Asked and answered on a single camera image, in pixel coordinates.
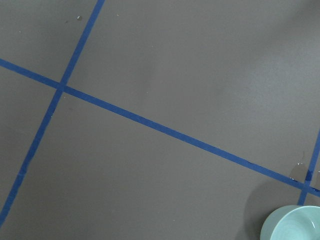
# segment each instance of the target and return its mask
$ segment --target gray floor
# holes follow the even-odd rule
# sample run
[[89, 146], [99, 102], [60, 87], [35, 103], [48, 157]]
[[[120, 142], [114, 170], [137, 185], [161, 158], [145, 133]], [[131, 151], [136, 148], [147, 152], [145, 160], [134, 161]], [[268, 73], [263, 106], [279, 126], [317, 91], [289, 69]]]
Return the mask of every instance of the gray floor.
[[[59, 82], [95, 4], [0, 2], [0, 59]], [[319, 14], [314, 0], [106, 1], [68, 86], [303, 182]], [[2, 207], [55, 89], [4, 67], [0, 82]], [[300, 193], [63, 93], [0, 239], [255, 240]]]

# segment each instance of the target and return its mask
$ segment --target blue tape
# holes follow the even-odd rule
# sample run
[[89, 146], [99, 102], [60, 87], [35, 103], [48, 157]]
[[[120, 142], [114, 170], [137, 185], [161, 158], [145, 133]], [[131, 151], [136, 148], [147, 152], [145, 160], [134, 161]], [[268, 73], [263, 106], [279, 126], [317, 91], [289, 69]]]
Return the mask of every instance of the blue tape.
[[308, 193], [320, 197], [320, 190], [311, 186], [308, 188]]
[[312, 180], [315, 168], [316, 168], [317, 160], [319, 157], [319, 152], [320, 152], [320, 130], [318, 132], [318, 136], [315, 141], [315, 145], [314, 145], [312, 157], [310, 160], [309, 168], [308, 168], [307, 174], [305, 176], [304, 185], [303, 185], [303, 188], [302, 188], [302, 191], [300, 193], [300, 197], [299, 197], [299, 200], [297, 203], [298, 205], [302, 206], [305, 204], [307, 193], [315, 193], [315, 191], [313, 190], [314, 188], [310, 188], [310, 184], [311, 184], [311, 180]]
[[217, 148], [215, 146], [209, 145], [208, 143], [205, 143], [205, 142], [200, 141], [200, 140], [198, 140], [196, 138], [193, 138], [193, 137], [190, 137], [188, 135], [185, 135], [185, 134], [183, 134], [181, 132], [178, 132], [178, 131], [173, 130], [173, 129], [169, 128], [169, 127], [161, 125], [161, 124], [159, 124], [157, 122], [151, 121], [151, 120], [149, 120], [147, 118], [144, 118], [142, 116], [134, 114], [134, 113], [132, 113], [130, 111], [127, 111], [127, 110], [125, 110], [123, 108], [115, 106], [115, 105], [113, 105], [111, 103], [108, 103], [106, 101], [98, 99], [98, 98], [96, 98], [94, 96], [91, 96], [91, 95], [86, 94], [84, 92], [81, 92], [79, 90], [76, 90], [76, 89], [74, 89], [72, 87], [66, 86], [64, 88], [64, 92], [68, 93], [68, 94], [70, 94], [70, 95], [72, 95], [74, 97], [77, 97], [79, 99], [82, 99], [84, 101], [87, 101], [87, 102], [89, 102], [91, 104], [94, 104], [96, 106], [99, 106], [101, 108], [109, 110], [109, 111], [111, 111], [111, 112], [113, 112], [115, 114], [121, 115], [121, 116], [123, 116], [123, 117], [125, 117], [127, 119], [130, 119], [130, 120], [133, 120], [133, 121], [135, 121], [137, 123], [145, 125], [145, 126], [147, 126], [149, 128], [157, 130], [157, 131], [159, 131], [161, 133], [167, 134], [167, 135], [169, 135], [171, 137], [174, 137], [174, 138], [179, 139], [181, 141], [184, 141], [184, 142], [186, 142], [188, 144], [196, 146], [196, 147], [198, 147], [200, 149], [203, 149], [203, 150], [205, 150], [207, 152], [210, 152], [210, 153], [213, 153], [215, 155], [218, 155], [218, 156], [220, 156], [220, 157], [222, 157], [224, 159], [227, 159], [229, 161], [237, 163], [237, 164], [239, 164], [241, 166], [244, 166], [244, 167], [246, 167], [248, 169], [254, 170], [254, 171], [256, 171], [258, 173], [261, 173], [263, 175], [266, 175], [266, 176], [268, 176], [270, 178], [273, 178], [273, 179], [276, 179], [276, 180], [278, 180], [280, 182], [286, 183], [286, 184], [288, 184], [290, 186], [296, 187], [298, 189], [302, 189], [303, 186], [304, 186], [303, 183], [298, 182], [298, 181], [294, 181], [294, 180], [292, 180], [291, 178], [289, 178], [287, 176], [281, 175], [281, 174], [279, 174], [279, 173], [277, 173], [275, 171], [272, 171], [270, 169], [267, 169], [267, 168], [265, 168], [263, 166], [251, 163], [251, 162], [249, 162], [249, 161], [247, 161], [247, 160], [245, 160], [245, 159], [243, 159], [241, 157], [238, 157], [236, 155], [233, 155], [233, 154], [231, 154], [231, 153], [229, 153], [227, 151], [224, 151], [224, 150], [219, 149], [219, 148]]
[[33, 79], [33, 80], [36, 80], [42, 84], [45, 84], [49, 87], [52, 87], [52, 88], [58, 88], [59, 86], [59, 83], [57, 81], [54, 81], [54, 80], [51, 80], [45, 76], [42, 76], [40, 74], [37, 74], [35, 72], [32, 72], [30, 70], [27, 70], [21, 66], [18, 66], [18, 65], [15, 65], [11, 62], [8, 62], [6, 60], [3, 60], [0, 58], [0, 66], [6, 68], [6, 69], [9, 69], [13, 72], [16, 72], [17, 74], [21, 74], [27, 78], [30, 78], [30, 79]]
[[22, 166], [19, 170], [19, 173], [17, 174], [16, 178], [15, 178], [15, 181], [13, 183], [13, 186], [10, 190], [10, 193], [4, 203], [4, 206], [0, 212], [0, 228], [1, 226], [3, 225], [3, 223], [5, 222], [8, 214], [9, 214], [9, 211], [10, 211], [10, 208], [12, 206], [12, 204], [14, 203], [14, 200], [18, 194], [18, 190], [26, 176], [26, 173], [27, 173], [27, 170], [28, 170], [28, 166], [32, 160], [32, 158], [34, 157], [38, 147], [39, 147], [39, 144], [40, 144], [40, 141], [46, 131], [46, 128], [51, 120], [51, 116], [54, 114], [55, 112], [55, 109], [57, 107], [57, 104], [59, 102], [59, 99], [62, 95], [62, 91], [56, 91], [55, 94], [53, 95], [53, 98], [52, 98], [52, 101], [43, 117], [43, 120], [40, 124], [40, 127], [39, 129], [37, 130], [36, 134], [35, 134], [35, 137], [32, 141], [32, 144], [26, 154], [26, 157], [22, 163]]
[[105, 2], [105, 0], [98, 0], [97, 3], [94, 6], [92, 14], [91, 14], [88, 22], [86, 23], [86, 26], [85, 26], [85, 28], [84, 28], [84, 30], [82, 32], [82, 35], [81, 35], [81, 37], [79, 39], [79, 42], [76, 45], [75, 50], [74, 50], [74, 52], [72, 54], [70, 62], [68, 64], [68, 66], [66, 67], [66, 70], [65, 70], [65, 72], [64, 72], [64, 74], [62, 76], [62, 79], [61, 79], [60, 83], [63, 86], [67, 85], [67, 82], [68, 82], [68, 80], [69, 80], [69, 78], [70, 78], [70, 76], [71, 76], [71, 74], [72, 74], [72, 72], [73, 72], [73, 70], [74, 70], [74, 68], [75, 68], [75, 66], [77, 64], [77, 61], [78, 61], [78, 59], [80, 57], [80, 54], [81, 54], [82, 50], [84, 49], [84, 46], [85, 46], [85, 44], [86, 44], [86, 42], [88, 40], [88, 37], [90, 35], [90, 32], [91, 32], [93, 26], [94, 26], [94, 24], [95, 24], [95, 22], [96, 22], [96, 20], [98, 18], [100, 10], [101, 10], [102, 6], [104, 5], [104, 2]]
[[[50, 105], [43, 117], [43, 120], [40, 124], [40, 127], [39, 129], [37, 130], [36, 134], [35, 134], [35, 137], [32, 141], [32, 144], [27, 152], [27, 155], [22, 163], [22, 166], [19, 170], [19, 173], [17, 174], [16, 178], [15, 178], [15, 181], [13, 183], [13, 186], [10, 190], [10, 193], [4, 203], [4, 206], [0, 212], [0, 228], [2, 227], [2, 225], [4, 224], [8, 214], [9, 214], [9, 211], [12, 207], [12, 204], [18, 194], [18, 191], [19, 191], [19, 188], [26, 176], [26, 173], [27, 173], [27, 170], [28, 170], [28, 166], [31, 162], [31, 160], [33, 159], [34, 155], [36, 154], [36, 151], [39, 147], [39, 144], [45, 134], [45, 131], [46, 131], [46, 128], [47, 126], [49, 125], [50, 123], [50, 120], [51, 120], [51, 117], [52, 115], [54, 114], [55, 112], [55, 109], [59, 103], [59, 100], [64, 92], [64, 87], [67, 85], [68, 83], [68, 80], [75, 68], [75, 65], [80, 57], [80, 54], [86, 44], [86, 41], [89, 37], [89, 34], [95, 24], [95, 21], [99, 15], [99, 12], [104, 4], [105, 0], [98, 0], [93, 11], [92, 11], [92, 14], [83, 30], [83, 33], [78, 41], [78, 44], [72, 54], [72, 57], [69, 61], [69, 64], [68, 66], [66, 67], [65, 69], [65, 72], [62, 76], [62, 79], [60, 81], [60, 84], [58, 85], [54, 85], [52, 87], [56, 87], [56, 91], [53, 95], [53, 98], [50, 102]], [[19, 66], [16, 66], [12, 63], [9, 63], [7, 61], [4, 61], [2, 60], [1, 62], [6, 68], [10, 69], [10, 70], [13, 70], [13, 71], [17, 71], [18, 73], [21, 73], [22, 75], [28, 75], [27, 77], [30, 77], [32, 79], [36, 78], [36, 79], [39, 79], [40, 81], [39, 82], [44, 82], [45, 84], [52, 84], [52, 80], [48, 79], [48, 78], [45, 78], [45, 77], [42, 77], [36, 73], [33, 73], [31, 71], [28, 71], [22, 67], [19, 67]]]

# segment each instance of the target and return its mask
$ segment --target bowl rim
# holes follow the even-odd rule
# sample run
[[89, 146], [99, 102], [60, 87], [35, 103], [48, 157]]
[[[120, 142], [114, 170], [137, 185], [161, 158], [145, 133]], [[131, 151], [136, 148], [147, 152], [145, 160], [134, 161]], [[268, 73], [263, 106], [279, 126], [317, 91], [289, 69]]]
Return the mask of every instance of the bowl rim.
[[320, 210], [320, 206], [306, 205], [306, 206], [297, 207], [297, 208], [295, 208], [295, 209], [287, 212], [287, 213], [277, 222], [277, 224], [274, 226], [273, 231], [272, 231], [272, 234], [271, 234], [271, 236], [270, 236], [270, 240], [272, 240], [276, 228], [279, 227], [280, 223], [281, 223], [288, 215], [290, 215], [290, 214], [292, 214], [292, 213], [294, 213], [294, 212], [296, 212], [296, 211], [301, 211], [301, 210], [303, 210], [303, 209], [305, 209], [305, 208], [315, 208], [315, 209], [319, 209], [319, 210]]

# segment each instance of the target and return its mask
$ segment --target bowl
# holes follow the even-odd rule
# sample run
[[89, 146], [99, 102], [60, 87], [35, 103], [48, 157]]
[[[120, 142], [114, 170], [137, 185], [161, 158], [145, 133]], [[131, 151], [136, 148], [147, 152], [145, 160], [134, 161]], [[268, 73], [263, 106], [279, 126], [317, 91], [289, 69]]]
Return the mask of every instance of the bowl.
[[320, 240], [320, 207], [278, 208], [266, 218], [260, 240]]

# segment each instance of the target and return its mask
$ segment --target water droplet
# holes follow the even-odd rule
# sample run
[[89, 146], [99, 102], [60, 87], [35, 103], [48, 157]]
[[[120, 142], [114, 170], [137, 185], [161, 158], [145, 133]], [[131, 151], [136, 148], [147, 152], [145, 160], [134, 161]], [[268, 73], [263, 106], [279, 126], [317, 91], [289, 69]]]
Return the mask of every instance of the water droplet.
[[304, 163], [299, 162], [295, 167], [292, 169], [289, 178], [304, 183], [307, 175], [307, 167]]

